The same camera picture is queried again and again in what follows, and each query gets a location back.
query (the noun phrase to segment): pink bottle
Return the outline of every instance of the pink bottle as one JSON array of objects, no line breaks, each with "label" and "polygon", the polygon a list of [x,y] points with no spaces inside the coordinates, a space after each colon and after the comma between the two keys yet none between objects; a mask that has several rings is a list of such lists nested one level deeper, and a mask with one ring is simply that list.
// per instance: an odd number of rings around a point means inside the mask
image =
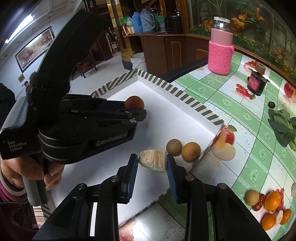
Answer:
[{"label": "pink bottle", "polygon": [[227,75],[234,54],[233,33],[229,27],[230,20],[221,17],[214,17],[214,20],[209,41],[208,68],[216,74]]}]

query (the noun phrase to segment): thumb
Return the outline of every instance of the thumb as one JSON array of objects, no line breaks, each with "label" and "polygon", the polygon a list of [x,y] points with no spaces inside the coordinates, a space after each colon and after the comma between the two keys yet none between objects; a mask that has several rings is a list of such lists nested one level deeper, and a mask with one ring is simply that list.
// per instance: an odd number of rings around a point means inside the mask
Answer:
[{"label": "thumb", "polygon": [[44,178],[42,168],[29,156],[7,160],[7,165],[23,177],[33,180],[42,180]]}]

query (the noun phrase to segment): white tray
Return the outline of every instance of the white tray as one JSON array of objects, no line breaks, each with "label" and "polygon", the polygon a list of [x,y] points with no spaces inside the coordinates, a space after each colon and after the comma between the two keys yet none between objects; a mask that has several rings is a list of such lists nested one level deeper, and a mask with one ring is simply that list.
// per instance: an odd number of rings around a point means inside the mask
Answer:
[{"label": "white tray", "polygon": [[[182,144],[197,142],[203,154],[222,128],[223,120],[212,111],[171,84],[144,71],[132,70],[92,94],[93,97],[119,101],[133,95],[143,99],[147,111],[146,119],[137,125],[134,139],[78,163],[66,165],[62,182],[51,192],[55,207],[77,184],[95,185],[115,175],[120,166],[127,164],[131,153],[139,155],[147,149],[165,150],[167,142],[177,138]],[[175,160],[187,171],[199,162],[186,163],[181,156]],[[118,205],[118,223],[123,224],[134,217],[168,188],[166,172],[139,165],[133,198],[128,205]]]}]

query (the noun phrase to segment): metal bolt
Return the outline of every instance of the metal bolt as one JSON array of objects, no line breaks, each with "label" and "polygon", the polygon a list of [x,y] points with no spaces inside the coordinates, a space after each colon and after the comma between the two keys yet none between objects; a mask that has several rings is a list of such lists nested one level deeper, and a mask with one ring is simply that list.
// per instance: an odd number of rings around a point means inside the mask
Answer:
[{"label": "metal bolt", "polygon": [[192,176],[192,175],[187,175],[187,176],[185,177],[185,179],[186,179],[187,181],[193,181],[193,180],[194,180],[194,176]]},{"label": "metal bolt", "polygon": [[221,189],[227,189],[227,185],[225,183],[219,183],[219,187]]},{"label": "metal bolt", "polygon": [[77,185],[77,189],[78,189],[78,190],[83,190],[83,189],[85,189],[86,187],[87,187],[87,185],[86,185],[85,183],[80,183],[80,184]]},{"label": "metal bolt", "polygon": [[117,182],[119,180],[119,177],[118,176],[112,176],[110,177],[111,179],[111,182]]}]

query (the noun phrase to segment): black jacket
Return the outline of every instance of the black jacket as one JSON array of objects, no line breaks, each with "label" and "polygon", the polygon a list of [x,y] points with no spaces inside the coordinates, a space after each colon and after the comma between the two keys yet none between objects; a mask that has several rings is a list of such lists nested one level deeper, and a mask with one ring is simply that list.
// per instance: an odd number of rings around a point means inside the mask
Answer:
[{"label": "black jacket", "polygon": [[0,129],[15,102],[14,93],[0,83]]}]

